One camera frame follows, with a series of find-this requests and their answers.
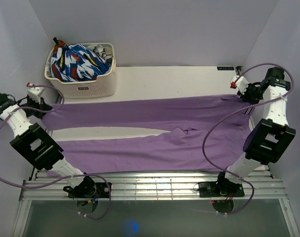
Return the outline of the purple trousers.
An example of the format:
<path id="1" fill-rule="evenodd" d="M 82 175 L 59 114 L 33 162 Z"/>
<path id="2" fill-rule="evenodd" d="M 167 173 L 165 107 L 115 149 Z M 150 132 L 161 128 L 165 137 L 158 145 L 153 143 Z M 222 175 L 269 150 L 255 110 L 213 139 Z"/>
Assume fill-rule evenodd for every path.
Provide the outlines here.
<path id="1" fill-rule="evenodd" d="M 247 104 L 236 95 L 53 105 L 49 130 L 80 127 L 158 129 L 136 138 L 60 141 L 66 160 L 85 173 L 216 171 L 232 165 L 250 134 Z"/>

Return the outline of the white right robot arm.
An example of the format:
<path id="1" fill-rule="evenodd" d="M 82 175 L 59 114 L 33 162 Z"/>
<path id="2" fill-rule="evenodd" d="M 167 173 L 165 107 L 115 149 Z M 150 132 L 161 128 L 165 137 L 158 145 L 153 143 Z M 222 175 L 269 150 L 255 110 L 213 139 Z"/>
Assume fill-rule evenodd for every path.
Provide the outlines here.
<path id="1" fill-rule="evenodd" d="M 269 68 L 261 82 L 248 82 L 234 77 L 231 88 L 238 89 L 239 97 L 251 105 L 266 102 L 263 118 L 245 140 L 243 154 L 225 171 L 219 173 L 215 191 L 220 196 L 232 195 L 242 188 L 242 179 L 254 169 L 276 163 L 296 135 L 286 118 L 286 93 L 291 83 L 286 81 L 284 70 Z"/>

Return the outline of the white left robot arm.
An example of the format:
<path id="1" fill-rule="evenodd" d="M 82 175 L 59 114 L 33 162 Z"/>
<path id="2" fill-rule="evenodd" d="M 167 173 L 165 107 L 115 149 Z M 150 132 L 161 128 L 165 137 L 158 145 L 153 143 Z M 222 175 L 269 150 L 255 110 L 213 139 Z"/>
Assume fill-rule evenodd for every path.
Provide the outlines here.
<path id="1" fill-rule="evenodd" d="M 38 170 L 53 171 L 63 177 L 68 185 L 63 188 L 70 197 L 90 198 L 96 195 L 95 182 L 73 167 L 63 156 L 63 149 L 30 116 L 43 118 L 52 106 L 40 96 L 28 94 L 21 104 L 9 94 L 0 93 L 0 119 L 11 128 L 14 138 L 12 148 Z"/>

